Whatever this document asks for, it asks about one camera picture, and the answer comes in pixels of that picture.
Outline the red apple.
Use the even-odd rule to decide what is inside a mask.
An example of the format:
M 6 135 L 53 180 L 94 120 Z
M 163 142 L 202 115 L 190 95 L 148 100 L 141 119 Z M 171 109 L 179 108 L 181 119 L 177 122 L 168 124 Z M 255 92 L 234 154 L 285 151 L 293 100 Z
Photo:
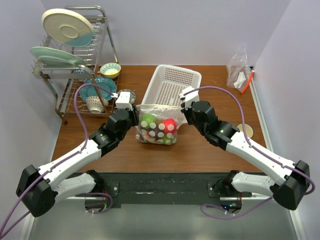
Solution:
M 159 129 L 167 133 L 175 133 L 177 131 L 177 123 L 173 118 L 164 119 L 159 125 Z

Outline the cream ceramic mug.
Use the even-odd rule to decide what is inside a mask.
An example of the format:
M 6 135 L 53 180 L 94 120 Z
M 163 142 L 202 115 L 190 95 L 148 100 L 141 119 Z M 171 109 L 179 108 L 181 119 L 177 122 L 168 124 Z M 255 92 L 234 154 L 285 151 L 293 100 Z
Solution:
M 254 131 L 253 131 L 253 129 L 252 129 L 252 127 L 251 127 L 250 125 L 248 125 L 248 124 L 245 123 L 245 124 L 244 124 L 244 127 L 243 127 L 243 124 L 240 123 L 240 124 L 238 124 L 236 127 L 237 127 L 241 132 L 245 132 L 248 138 L 252 138 L 252 137 L 253 137 Z

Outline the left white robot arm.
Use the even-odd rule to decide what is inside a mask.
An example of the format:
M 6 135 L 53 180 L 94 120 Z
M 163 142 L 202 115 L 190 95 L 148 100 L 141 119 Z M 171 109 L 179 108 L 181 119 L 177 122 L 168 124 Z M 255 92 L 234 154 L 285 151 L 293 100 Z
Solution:
M 70 177 L 71 174 L 114 150 L 128 130 L 138 124 L 139 111 L 134 104 L 116 109 L 106 123 L 72 151 L 38 168 L 26 167 L 16 189 L 17 196 L 34 217 L 44 215 L 55 203 L 69 197 L 99 196 L 105 181 L 96 171 L 89 170 L 76 177 Z

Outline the brown orange fruit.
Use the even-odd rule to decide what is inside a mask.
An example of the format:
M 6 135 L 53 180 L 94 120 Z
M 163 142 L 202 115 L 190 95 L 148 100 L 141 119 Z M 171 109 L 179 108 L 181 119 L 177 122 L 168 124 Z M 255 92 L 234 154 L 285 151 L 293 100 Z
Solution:
M 156 120 L 155 123 L 158 129 L 163 130 L 163 121 L 161 119 Z

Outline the teal yellow patterned bowl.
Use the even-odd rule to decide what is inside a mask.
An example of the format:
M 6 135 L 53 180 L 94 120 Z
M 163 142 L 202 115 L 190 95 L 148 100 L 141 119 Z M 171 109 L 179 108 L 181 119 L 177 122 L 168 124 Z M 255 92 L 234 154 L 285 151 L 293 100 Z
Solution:
M 101 66 L 100 74 L 107 78 L 115 79 L 119 76 L 121 70 L 122 67 L 118 63 L 106 63 L 103 66 Z

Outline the clear polka dot zip bag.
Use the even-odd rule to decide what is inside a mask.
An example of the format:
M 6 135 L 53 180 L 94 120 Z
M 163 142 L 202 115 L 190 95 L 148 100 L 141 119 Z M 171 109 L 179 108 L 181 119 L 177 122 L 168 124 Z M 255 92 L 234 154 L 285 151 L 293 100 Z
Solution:
M 178 129 L 187 123 L 181 108 L 162 104 L 137 105 L 139 122 L 135 138 L 146 144 L 173 145 L 178 139 Z

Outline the teal scalloped plate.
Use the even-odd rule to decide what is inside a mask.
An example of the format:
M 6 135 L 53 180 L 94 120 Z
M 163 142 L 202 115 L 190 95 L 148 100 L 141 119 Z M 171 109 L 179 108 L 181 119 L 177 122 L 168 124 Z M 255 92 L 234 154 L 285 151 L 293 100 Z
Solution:
M 117 92 L 117 85 L 116 85 L 116 83 L 115 83 L 112 79 L 110 79 L 110 78 L 103 77 L 103 76 L 97 76 L 97 77 L 95 78 L 95 82 L 97 83 L 98 86 L 106 89 L 106 90 L 109 91 L 110 93 L 116 93 L 116 92 Z M 109 101 L 109 100 L 112 99 L 112 96 L 111 96 L 109 93 L 107 93 L 107 92 L 105 92 L 105 91 L 103 91 L 103 90 L 101 90 L 101 89 L 99 89 L 99 91 L 100 91 L 101 96 L 102 96 L 104 99 L 106 99 L 107 101 Z M 90 85 L 90 86 L 85 86 L 85 87 L 83 87 L 83 88 L 79 91 L 79 94 L 80 94 L 80 97 L 82 98 L 82 100 L 83 100 L 84 102 L 86 102 L 86 99 L 87 99 L 88 97 L 97 97 L 97 96 L 98 96 L 95 88 L 94 88 L 93 86 L 91 86 L 91 85 Z

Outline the green custard apple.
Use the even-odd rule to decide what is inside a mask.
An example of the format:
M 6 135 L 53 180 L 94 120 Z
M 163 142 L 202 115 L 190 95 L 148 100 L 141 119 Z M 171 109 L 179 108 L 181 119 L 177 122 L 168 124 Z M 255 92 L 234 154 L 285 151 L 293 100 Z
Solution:
M 139 120 L 140 120 L 140 125 L 143 128 L 150 128 L 150 124 L 156 122 L 156 117 L 152 114 L 144 113 L 140 116 Z

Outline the green leafy toy fruit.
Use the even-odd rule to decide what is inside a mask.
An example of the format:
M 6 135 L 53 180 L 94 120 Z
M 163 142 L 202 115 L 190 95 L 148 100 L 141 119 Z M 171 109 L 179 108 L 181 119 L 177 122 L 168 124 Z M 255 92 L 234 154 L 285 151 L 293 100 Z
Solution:
M 172 145 L 177 141 L 172 133 L 168 133 L 160 139 L 161 144 Z

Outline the blue patterned small dish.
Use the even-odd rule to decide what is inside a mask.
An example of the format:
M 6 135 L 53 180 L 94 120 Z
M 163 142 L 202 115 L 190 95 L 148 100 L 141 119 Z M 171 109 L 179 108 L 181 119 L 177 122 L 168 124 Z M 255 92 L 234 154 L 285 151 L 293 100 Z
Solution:
M 94 75 L 94 71 L 92 69 L 89 69 L 89 71 L 77 69 L 77 70 L 74 70 L 73 73 L 74 74 L 93 74 Z

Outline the grey leaf patterned bowl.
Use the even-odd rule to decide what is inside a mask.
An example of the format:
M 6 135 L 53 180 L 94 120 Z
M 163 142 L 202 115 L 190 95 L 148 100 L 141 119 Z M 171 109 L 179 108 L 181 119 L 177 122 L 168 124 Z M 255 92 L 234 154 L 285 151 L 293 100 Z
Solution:
M 117 94 L 118 95 L 120 95 L 122 92 L 129 92 L 130 93 L 130 100 L 129 100 L 129 102 L 131 103 L 131 104 L 134 104 L 135 103 L 135 101 L 136 101 L 136 94 L 135 94 L 135 92 L 133 91 L 133 90 L 131 90 L 131 89 L 121 89 L 121 90 L 119 90 L 118 92 L 117 92 Z

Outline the mint green plate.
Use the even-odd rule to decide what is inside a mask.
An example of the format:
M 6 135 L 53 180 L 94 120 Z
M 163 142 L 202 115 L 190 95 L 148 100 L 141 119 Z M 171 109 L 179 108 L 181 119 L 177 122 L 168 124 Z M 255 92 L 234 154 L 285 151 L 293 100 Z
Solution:
M 86 61 L 69 52 L 44 46 L 34 46 L 30 53 L 44 65 L 86 65 Z

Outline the white perforated plastic basket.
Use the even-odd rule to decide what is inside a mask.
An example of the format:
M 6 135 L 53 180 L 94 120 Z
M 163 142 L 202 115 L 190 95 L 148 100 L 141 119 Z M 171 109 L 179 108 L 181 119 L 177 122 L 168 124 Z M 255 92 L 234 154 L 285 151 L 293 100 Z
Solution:
M 201 81 L 202 75 L 197 71 L 160 64 L 152 75 L 141 103 L 179 107 L 182 90 L 187 87 L 198 88 Z

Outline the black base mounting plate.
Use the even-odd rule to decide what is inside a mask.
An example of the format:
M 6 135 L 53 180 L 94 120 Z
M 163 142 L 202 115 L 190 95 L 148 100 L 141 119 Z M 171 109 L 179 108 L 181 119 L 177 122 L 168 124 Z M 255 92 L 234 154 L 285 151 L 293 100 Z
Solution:
M 249 192 L 223 191 L 226 172 L 100 172 L 95 194 L 112 197 L 112 207 L 125 204 L 219 204 L 224 197 L 240 200 Z

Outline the metal dish rack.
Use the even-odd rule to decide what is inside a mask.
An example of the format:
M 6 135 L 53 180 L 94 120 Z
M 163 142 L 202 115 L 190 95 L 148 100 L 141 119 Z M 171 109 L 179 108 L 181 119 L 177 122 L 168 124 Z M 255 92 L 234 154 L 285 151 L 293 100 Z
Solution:
M 114 41 L 107 20 L 107 15 L 102 7 L 92 6 L 66 6 L 66 10 L 71 10 L 84 16 L 94 27 L 94 35 L 89 45 L 84 47 L 73 47 L 60 43 L 47 34 L 45 41 L 39 47 L 48 47 L 62 50 L 78 56 L 86 61 L 86 65 L 46 65 L 36 58 L 32 73 L 42 79 L 55 97 L 55 112 L 61 118 L 63 124 L 67 124 L 66 116 L 75 115 L 79 111 L 81 115 L 104 116 L 107 117 L 114 109 L 115 101 L 106 100 L 102 97 L 99 89 L 112 95 L 111 92 L 98 86 L 96 77 L 101 75 L 100 68 L 105 64 L 103 57 L 103 46 L 106 39 L 109 39 L 111 46 Z M 74 70 L 89 71 L 94 74 L 74 74 Z M 93 86 L 104 106 L 105 112 L 91 113 L 80 96 L 83 87 Z

